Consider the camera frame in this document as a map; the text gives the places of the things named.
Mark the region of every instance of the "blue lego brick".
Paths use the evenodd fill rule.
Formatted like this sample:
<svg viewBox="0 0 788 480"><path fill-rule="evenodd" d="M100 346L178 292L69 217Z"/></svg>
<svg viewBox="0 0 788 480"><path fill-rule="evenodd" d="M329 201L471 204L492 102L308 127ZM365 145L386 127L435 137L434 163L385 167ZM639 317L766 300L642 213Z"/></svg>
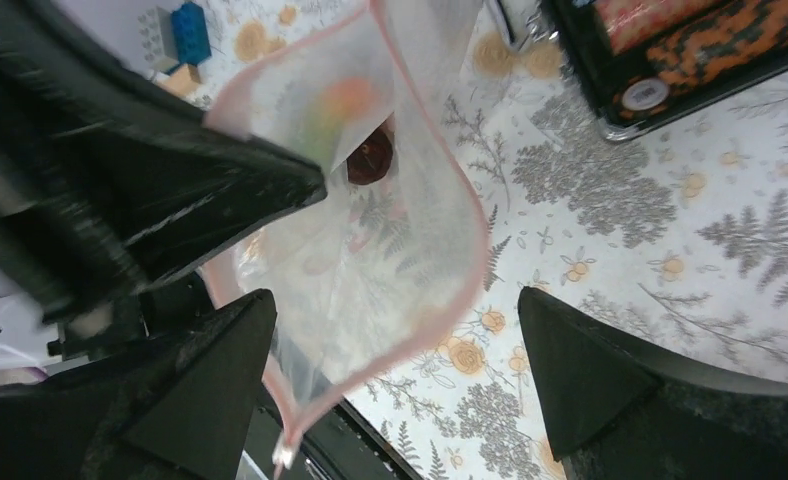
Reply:
<svg viewBox="0 0 788 480"><path fill-rule="evenodd" d="M180 64L199 65L211 57L206 16L196 3L186 2L170 14Z"/></svg>

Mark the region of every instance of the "orange candy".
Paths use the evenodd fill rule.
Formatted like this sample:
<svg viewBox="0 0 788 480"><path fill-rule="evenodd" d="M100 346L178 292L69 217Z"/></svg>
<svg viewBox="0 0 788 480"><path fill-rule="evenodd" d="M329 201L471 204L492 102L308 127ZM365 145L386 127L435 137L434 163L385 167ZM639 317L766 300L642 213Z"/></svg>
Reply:
<svg viewBox="0 0 788 480"><path fill-rule="evenodd" d="M323 91L324 112L343 120L365 115L377 99L373 85L361 77L348 77Z"/></svg>

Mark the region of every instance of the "plastic bag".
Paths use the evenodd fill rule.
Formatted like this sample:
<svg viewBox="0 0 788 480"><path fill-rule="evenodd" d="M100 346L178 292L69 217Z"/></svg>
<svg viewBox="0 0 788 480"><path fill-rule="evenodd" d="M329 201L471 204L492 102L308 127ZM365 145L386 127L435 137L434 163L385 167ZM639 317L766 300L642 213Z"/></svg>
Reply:
<svg viewBox="0 0 788 480"><path fill-rule="evenodd" d="M256 462L250 458L250 455L246 451L242 451L241 461L238 462L238 472L235 473L235 480L267 480L267 477L256 465Z"/></svg>
<svg viewBox="0 0 788 480"><path fill-rule="evenodd" d="M328 197L267 225L202 270L221 306L270 289L278 319L264 383L290 467L303 433L345 392L434 348L476 300L488 255L479 200L437 129L480 0L370 0L248 67L206 126L297 151ZM344 160L381 124L394 160L369 186Z"/></svg>

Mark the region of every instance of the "white table surface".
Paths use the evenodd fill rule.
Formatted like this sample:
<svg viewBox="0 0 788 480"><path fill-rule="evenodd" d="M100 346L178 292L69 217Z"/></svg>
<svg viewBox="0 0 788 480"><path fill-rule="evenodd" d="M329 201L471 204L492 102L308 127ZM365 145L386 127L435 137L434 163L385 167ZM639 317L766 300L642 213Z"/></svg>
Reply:
<svg viewBox="0 0 788 480"><path fill-rule="evenodd" d="M214 57L191 100L207 108L244 67L247 22L290 43L345 2L198 0ZM492 28L483 15L474 41ZM534 78L520 60L498 77L469 57L450 92L445 134L493 225L484 295L436 351L349 396L433 480L564 477L518 328L524 285L676 352L788 381L788 73L610 145L572 82Z"/></svg>

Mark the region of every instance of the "black tray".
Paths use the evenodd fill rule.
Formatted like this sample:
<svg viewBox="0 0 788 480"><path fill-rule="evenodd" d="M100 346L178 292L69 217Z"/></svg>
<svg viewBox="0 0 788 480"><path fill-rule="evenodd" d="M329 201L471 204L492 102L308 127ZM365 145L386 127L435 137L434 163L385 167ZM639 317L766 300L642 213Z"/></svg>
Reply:
<svg viewBox="0 0 788 480"><path fill-rule="evenodd" d="M282 339L280 350L299 359L295 368L315 367L298 348ZM323 375L315 378L312 390L330 386ZM247 454L265 474L273 472L271 454L282 430L282 420L273 398L262 385L259 407L250 422L244 445ZM385 440L346 399L318 420L303 437L294 465L283 473L286 480L421 480L420 474Z"/></svg>
<svg viewBox="0 0 788 480"><path fill-rule="evenodd" d="M645 50L658 37L616 56L604 41L592 4L577 7L571 0L541 0L541 9L548 28L559 34L559 42L580 81L583 95L598 117L601 134L610 141L638 137L788 70L786 48L721 75L708 85L675 99L661 113L642 120L626 120L619 116L613 99L633 79L655 77L645 58ZM680 26L660 35L667 35Z"/></svg>

